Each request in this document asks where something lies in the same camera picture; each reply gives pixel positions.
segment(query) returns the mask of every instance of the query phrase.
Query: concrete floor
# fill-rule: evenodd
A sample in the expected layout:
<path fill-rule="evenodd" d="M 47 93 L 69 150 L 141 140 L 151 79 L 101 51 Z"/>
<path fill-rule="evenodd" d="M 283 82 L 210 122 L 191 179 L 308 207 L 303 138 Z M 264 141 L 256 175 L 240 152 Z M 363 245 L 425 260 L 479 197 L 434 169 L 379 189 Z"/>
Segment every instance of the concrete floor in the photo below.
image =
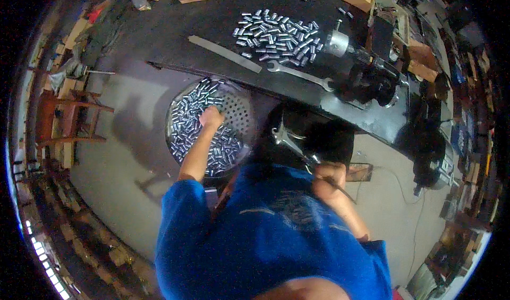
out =
<path fill-rule="evenodd" d="M 80 165 L 71 170 L 71 180 L 118 237 L 152 260 L 159 201 L 179 169 L 165 143 L 164 119 L 173 97 L 197 77 L 157 71 L 141 61 L 121 62 L 115 65 L 117 75 L 91 77 L 89 89 L 102 91 L 101 102 L 115 113 L 102 113 L 99 119 L 96 132 L 106 143 L 78 145 Z M 386 240 L 392 284 L 406 285 L 443 231 L 439 213 L 449 189 L 429 190 L 417 201 L 412 162 L 369 135 L 356 136 L 352 161 L 380 166 L 370 182 L 349 183 L 347 191 L 357 197 L 357 209 L 374 239 Z"/>

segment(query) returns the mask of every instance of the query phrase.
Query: perforated metal basket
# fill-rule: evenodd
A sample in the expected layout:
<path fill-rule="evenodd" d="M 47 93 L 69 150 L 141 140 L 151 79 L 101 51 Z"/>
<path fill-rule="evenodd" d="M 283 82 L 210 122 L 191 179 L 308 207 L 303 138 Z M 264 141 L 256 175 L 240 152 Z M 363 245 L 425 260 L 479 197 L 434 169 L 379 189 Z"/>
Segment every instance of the perforated metal basket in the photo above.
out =
<path fill-rule="evenodd" d="M 170 104 L 165 121 L 165 136 L 169 149 L 170 144 L 173 142 L 173 122 L 171 113 L 179 101 L 182 100 L 184 96 L 188 95 L 197 86 L 200 80 L 191 83 L 188 87 L 182 90 L 182 92 L 179 93 Z M 218 90 L 210 96 L 224 99 L 222 104 L 216 105 L 218 110 L 225 114 L 224 125 L 233 129 L 236 138 L 238 138 L 243 143 L 243 148 L 238 153 L 236 161 L 225 171 L 212 177 L 221 178 L 231 174 L 232 168 L 234 168 L 250 152 L 255 136 L 256 123 L 253 119 L 253 112 L 250 104 L 250 93 L 248 90 L 239 87 L 232 81 L 222 80 L 216 76 L 212 76 L 211 81 L 217 81 L 219 86 Z"/>

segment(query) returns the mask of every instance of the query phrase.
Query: person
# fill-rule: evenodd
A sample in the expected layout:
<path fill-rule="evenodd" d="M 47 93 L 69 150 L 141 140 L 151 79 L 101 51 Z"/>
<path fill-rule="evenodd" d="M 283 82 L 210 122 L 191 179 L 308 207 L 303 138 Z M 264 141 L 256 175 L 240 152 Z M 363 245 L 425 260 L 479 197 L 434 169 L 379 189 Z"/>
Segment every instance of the person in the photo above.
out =
<path fill-rule="evenodd" d="M 243 166 L 211 222 L 201 181 L 223 119 L 216 107 L 203 112 L 162 200 L 155 264 L 166 299 L 391 299 L 385 242 L 372 241 L 352 202 L 323 180 L 344 187 L 342 163 L 321 164 L 314 175 Z"/>

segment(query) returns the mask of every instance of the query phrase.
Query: wire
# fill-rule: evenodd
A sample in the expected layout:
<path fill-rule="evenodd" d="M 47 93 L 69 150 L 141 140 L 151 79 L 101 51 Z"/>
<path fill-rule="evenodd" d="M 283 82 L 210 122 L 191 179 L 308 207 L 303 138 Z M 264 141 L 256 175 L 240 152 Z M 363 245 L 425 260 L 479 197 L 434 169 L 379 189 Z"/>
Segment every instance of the wire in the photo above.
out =
<path fill-rule="evenodd" d="M 413 247 L 413 260 L 411 262 L 411 267 L 409 268 L 409 273 L 407 274 L 407 278 L 409 278 L 409 276 L 411 275 L 411 271 L 413 270 L 413 266 L 414 266 L 415 260 L 416 260 L 416 234 L 418 232 L 418 225 L 420 224 L 421 215 L 423 214 L 423 210 L 424 210 L 424 207 L 425 207 L 425 194 L 430 189 L 425 190 L 425 192 L 420 196 L 420 198 L 417 201 L 415 201 L 414 203 L 408 203 L 405 200 L 404 189 L 402 188 L 402 184 L 400 183 L 400 179 L 398 178 L 397 174 L 394 171 L 392 171 L 391 169 L 388 169 L 388 168 L 386 168 L 384 166 L 374 166 L 374 169 L 385 169 L 385 170 L 389 171 L 390 173 L 392 173 L 393 176 L 395 176 L 395 179 L 398 182 L 398 186 L 400 187 L 400 193 L 402 194 L 402 199 L 404 200 L 404 203 L 406 203 L 406 205 L 415 205 L 415 204 L 417 204 L 417 202 L 421 201 L 422 200 L 421 197 L 423 197 L 423 202 L 421 204 L 420 214 L 418 215 L 418 220 L 416 220 L 416 227 L 415 227 L 414 234 L 413 234 L 413 244 L 414 244 L 414 247 Z M 356 199 L 354 200 L 355 204 L 358 204 L 358 198 L 360 196 L 360 188 L 361 188 L 361 184 L 362 183 L 363 182 L 360 182 L 360 185 L 358 185 L 358 189 L 356 191 Z"/>
<path fill-rule="evenodd" d="M 423 198 L 423 203 L 421 204 L 420 215 L 418 216 L 418 220 L 416 221 L 415 233 L 413 236 L 413 244 L 414 244 L 413 261 L 411 262 L 411 267 L 409 267 L 409 273 L 407 274 L 407 278 L 409 278 L 409 276 L 411 275 L 411 271 L 413 270 L 414 262 L 416 260 L 416 233 L 418 232 L 418 225 L 420 224 L 420 218 L 421 218 L 421 214 L 423 213 L 424 206 L 425 206 L 425 198 Z"/>
<path fill-rule="evenodd" d="M 413 202 L 413 203 L 409 203 L 409 202 L 407 202 L 407 201 L 406 201 L 406 199 L 405 199 L 405 196 L 404 196 L 404 189 L 402 188 L 402 184 L 400 183 L 400 179 L 398 178 L 397 174 L 396 174 L 394 171 L 392 171 L 391 169 L 388 169 L 388 168 L 386 168 L 386 167 L 384 167 L 384 166 L 374 166 L 374 169 L 384 169 L 384 170 L 387 170 L 388 172 L 392 173 L 392 174 L 393 174 L 393 176 L 395 176 L 395 179 L 396 179 L 396 180 L 397 180 L 397 182 L 398 182 L 398 186 L 400 187 L 400 194 L 402 195 L 402 199 L 404 200 L 404 203 L 405 203 L 406 205 L 414 205 L 414 204 L 417 204 L 417 202 L 419 202 L 419 201 L 421 200 L 421 197 L 420 197 L 417 201 L 415 201 L 415 202 Z M 360 188 L 361 188 L 361 184 L 362 184 L 362 183 L 363 183 L 363 182 L 360 182 L 360 185 L 358 185 L 358 189 L 357 189 L 357 191 L 356 191 L 356 199 L 354 200 L 354 203 L 355 203 L 356 205 L 358 204 L 358 198 L 359 198 L 359 196 L 360 196 Z"/>

